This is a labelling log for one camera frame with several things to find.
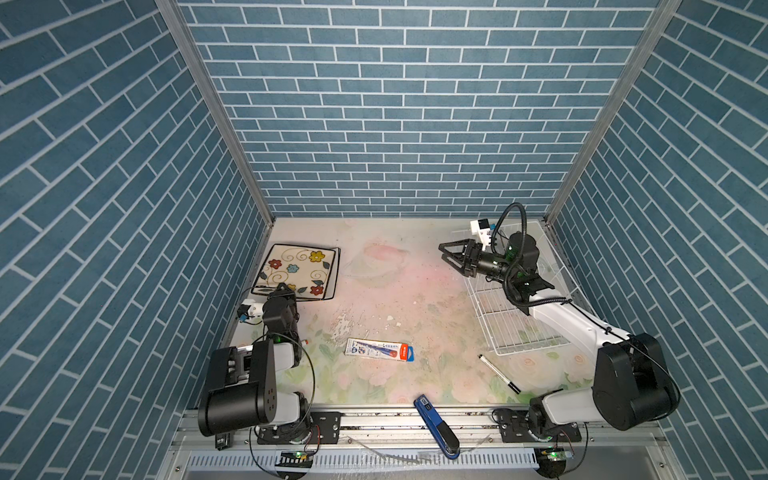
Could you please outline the blue black stapler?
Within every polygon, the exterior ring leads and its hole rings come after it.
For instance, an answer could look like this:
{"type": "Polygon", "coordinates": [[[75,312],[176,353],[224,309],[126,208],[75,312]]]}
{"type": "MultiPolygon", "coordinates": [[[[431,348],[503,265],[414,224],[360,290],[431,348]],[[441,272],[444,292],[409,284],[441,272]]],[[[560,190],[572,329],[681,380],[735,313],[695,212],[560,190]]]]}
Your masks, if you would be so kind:
{"type": "Polygon", "coordinates": [[[420,395],[413,404],[442,453],[450,460],[457,459],[460,455],[460,441],[432,402],[425,395],[420,395]]]}

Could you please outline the aluminium mounting rail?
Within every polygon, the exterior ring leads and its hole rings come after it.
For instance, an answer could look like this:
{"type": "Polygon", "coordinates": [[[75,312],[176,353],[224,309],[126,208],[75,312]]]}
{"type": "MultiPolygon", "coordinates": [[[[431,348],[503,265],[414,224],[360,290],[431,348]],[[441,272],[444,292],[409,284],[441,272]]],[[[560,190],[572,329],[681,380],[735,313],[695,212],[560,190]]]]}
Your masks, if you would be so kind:
{"type": "MultiPolygon", "coordinates": [[[[645,424],[626,432],[606,424],[592,422],[577,424],[582,441],[566,443],[512,443],[502,442],[498,427],[491,419],[495,408],[523,410],[518,405],[495,406],[440,406],[437,412],[451,427],[460,441],[460,454],[476,449],[531,448],[539,467],[548,462],[565,464],[572,468],[589,460],[606,462],[612,457],[638,459],[641,466],[662,476],[671,471],[671,448],[660,427],[645,424]]],[[[413,406],[338,406],[322,405],[317,411],[339,411],[342,414],[339,441],[335,445],[259,445],[256,430],[232,432],[232,446],[218,451],[215,437],[205,437],[197,425],[197,413],[188,410],[177,428],[174,439],[162,464],[163,479],[180,479],[186,474],[191,454],[197,452],[225,452],[257,450],[277,451],[296,460],[310,460],[323,450],[365,449],[376,454],[384,449],[438,450],[437,443],[413,406]]]]}

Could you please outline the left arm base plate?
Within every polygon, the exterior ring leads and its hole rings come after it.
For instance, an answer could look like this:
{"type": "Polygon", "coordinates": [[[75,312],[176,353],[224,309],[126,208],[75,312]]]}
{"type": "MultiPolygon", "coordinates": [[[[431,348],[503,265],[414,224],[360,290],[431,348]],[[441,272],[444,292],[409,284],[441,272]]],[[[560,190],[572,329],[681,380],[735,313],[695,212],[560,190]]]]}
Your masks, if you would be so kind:
{"type": "Polygon", "coordinates": [[[259,445],[330,444],[339,441],[342,414],[339,411],[313,411],[302,422],[277,427],[259,427],[259,445]]]}

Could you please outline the black white marker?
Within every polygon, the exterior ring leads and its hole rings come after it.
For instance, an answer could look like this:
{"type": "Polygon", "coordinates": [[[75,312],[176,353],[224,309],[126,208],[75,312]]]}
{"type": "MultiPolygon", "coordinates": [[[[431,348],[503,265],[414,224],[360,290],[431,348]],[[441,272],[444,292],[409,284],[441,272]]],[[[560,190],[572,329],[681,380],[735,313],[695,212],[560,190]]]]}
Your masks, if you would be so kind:
{"type": "Polygon", "coordinates": [[[521,389],[505,374],[499,367],[493,364],[485,355],[479,354],[478,359],[486,365],[501,381],[511,389],[515,394],[520,394],[521,389]]]}

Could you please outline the black square plate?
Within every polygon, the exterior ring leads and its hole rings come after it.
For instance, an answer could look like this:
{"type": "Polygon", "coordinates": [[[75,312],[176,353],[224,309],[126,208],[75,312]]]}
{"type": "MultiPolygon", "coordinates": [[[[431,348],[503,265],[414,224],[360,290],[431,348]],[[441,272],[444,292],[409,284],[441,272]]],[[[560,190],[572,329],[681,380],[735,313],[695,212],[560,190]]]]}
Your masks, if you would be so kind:
{"type": "Polygon", "coordinates": [[[250,292],[267,296],[285,284],[298,300],[332,300],[341,252],[339,247],[275,243],[268,249],[250,292]]]}

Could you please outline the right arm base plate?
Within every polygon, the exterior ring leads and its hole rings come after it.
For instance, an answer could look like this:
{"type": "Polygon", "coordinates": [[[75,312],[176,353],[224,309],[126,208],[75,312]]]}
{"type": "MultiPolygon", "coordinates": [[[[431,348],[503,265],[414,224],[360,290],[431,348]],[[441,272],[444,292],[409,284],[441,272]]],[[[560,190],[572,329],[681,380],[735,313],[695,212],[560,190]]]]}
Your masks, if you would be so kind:
{"type": "Polygon", "coordinates": [[[531,419],[529,411],[495,408],[491,419],[505,444],[512,443],[578,443],[581,431],[576,423],[554,425],[548,420],[531,419]]]}

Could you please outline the blue white pen box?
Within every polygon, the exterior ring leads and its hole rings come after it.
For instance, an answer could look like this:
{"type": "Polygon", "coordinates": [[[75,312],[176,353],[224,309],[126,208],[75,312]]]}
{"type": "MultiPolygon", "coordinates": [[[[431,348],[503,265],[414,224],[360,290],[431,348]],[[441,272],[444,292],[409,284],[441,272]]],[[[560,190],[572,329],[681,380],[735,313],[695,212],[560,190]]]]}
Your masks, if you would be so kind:
{"type": "Polygon", "coordinates": [[[349,338],[344,354],[346,356],[394,360],[406,363],[414,361],[413,347],[401,342],[349,338]]]}

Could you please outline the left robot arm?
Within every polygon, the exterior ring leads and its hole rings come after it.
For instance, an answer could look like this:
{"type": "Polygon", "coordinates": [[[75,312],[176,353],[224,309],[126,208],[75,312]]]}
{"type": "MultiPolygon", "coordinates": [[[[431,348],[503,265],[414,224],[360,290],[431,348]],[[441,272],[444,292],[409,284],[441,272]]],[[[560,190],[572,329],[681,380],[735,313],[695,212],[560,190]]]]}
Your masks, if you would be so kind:
{"type": "Polygon", "coordinates": [[[205,437],[258,427],[261,442],[303,440],[312,428],[310,401],[301,392],[278,390],[277,373],[308,357],[298,333],[296,293],[280,283],[262,305],[265,333],[248,347],[211,354],[197,413],[205,437]]]}

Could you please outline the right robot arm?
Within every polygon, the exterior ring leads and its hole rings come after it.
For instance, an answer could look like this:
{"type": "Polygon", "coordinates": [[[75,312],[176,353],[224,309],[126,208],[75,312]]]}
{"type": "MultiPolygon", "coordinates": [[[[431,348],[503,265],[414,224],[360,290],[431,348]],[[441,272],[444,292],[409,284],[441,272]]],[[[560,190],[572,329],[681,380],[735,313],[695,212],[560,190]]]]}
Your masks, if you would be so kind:
{"type": "Polygon", "coordinates": [[[562,295],[539,274],[540,250],[528,232],[524,206],[514,202],[505,210],[519,212],[517,232],[502,232],[504,216],[496,223],[481,219],[471,238],[441,243],[438,249],[442,260],[464,277],[499,284],[504,304],[552,328],[585,355],[592,369],[591,386],[531,400],[526,418],[531,436],[547,441],[565,426],[590,422],[627,431],[674,413],[681,389],[659,341],[613,327],[562,295]]]}

